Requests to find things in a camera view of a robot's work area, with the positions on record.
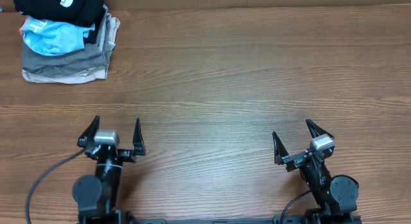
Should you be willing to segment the black t-shirt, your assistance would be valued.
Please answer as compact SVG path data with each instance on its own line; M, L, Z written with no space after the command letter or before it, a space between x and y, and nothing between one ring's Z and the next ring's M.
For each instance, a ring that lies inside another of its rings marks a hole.
M38 20L90 27L105 13L104 0L13 0L15 9Z

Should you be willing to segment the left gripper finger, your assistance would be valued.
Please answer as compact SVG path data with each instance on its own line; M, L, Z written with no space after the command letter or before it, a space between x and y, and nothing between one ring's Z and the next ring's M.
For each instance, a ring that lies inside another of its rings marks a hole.
M144 145L144 139L141 132L141 122L139 118L136 119L132 144L134 146L135 155L146 155L146 148Z
M86 128L78 138L78 144L89 144L94 141L94 136L100 126L100 116L95 116L91 124Z

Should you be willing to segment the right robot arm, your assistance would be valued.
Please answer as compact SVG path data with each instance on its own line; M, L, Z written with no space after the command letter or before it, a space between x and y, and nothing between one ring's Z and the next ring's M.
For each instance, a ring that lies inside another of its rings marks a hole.
M299 170L301 178L309 188L286 205L279 222L286 223L289 218L286 215L288 209L303 196L311 194L317 207L308 209L303 216L297 217L298 223L361 223L361 217L353 214L358 208L356 201L359 196L359 183L347 175L332 176L325 165L325 160L334 153L334 136L311 119L306 120L306 125L311 135L310 145L296 155L290 155L277 133L272 133L274 162L285 165L288 172Z

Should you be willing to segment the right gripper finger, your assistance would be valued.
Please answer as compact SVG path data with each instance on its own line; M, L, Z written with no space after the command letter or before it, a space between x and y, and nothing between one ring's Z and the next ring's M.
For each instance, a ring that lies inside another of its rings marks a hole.
M284 164L284 159L289 157L289 154L276 132L272 133L272 137L274 142L274 162L282 165Z
M306 120L306 125L313 139L321 135L324 135L324 134L328 135L331 139L334 139L334 136L332 134L322 129L320 126L314 123L311 119Z

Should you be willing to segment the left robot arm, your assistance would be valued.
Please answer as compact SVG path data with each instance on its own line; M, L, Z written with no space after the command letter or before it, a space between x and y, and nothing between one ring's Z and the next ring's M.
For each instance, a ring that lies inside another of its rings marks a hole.
M132 144L132 149L121 149L117 131L100 128L100 116L79 136L77 145L86 157L96 161L94 174L80 177L72 188L79 223L137 223L131 212L117 208L117 202L123 164L135 163L138 156L146 155L139 119Z

